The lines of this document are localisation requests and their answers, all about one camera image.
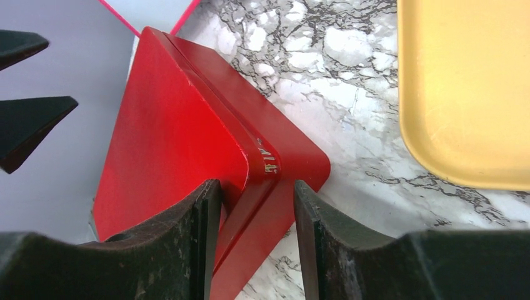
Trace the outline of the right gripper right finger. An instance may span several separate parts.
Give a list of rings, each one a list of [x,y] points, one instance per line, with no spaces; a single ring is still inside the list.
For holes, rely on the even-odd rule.
[[[362,225],[304,182],[294,213],[307,299],[528,299],[529,231],[409,232]]]

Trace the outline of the white board with pink frame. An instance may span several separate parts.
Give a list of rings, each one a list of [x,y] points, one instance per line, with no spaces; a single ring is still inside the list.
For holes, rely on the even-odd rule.
[[[200,0],[100,0],[135,35],[152,27],[175,35]]]

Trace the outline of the yellow plastic tray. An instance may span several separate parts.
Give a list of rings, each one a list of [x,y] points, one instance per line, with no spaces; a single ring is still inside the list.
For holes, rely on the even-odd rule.
[[[529,2],[399,1],[399,124],[418,163],[529,189]]]

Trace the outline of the red box lid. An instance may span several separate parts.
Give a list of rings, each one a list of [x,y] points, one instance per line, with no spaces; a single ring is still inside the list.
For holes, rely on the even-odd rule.
[[[239,200],[249,166],[220,100],[171,42],[144,28],[94,203],[101,240],[131,228],[214,178],[224,207]]]

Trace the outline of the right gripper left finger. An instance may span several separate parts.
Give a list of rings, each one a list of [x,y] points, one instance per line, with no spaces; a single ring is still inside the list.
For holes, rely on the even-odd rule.
[[[223,192],[204,181],[103,242],[1,234],[2,299],[208,299]]]

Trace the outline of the red chocolate box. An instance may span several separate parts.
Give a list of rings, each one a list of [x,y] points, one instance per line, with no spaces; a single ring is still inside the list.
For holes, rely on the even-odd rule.
[[[234,299],[294,222],[294,182],[320,189],[326,154],[216,51],[172,37],[192,70],[220,100],[249,172],[227,207],[217,240],[211,299]]]

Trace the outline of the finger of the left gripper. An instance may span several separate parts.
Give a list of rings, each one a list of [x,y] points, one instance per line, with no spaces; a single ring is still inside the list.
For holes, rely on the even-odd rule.
[[[71,96],[1,101],[1,169],[16,171],[77,106]]]
[[[49,46],[35,32],[1,30],[1,70],[25,60]]]

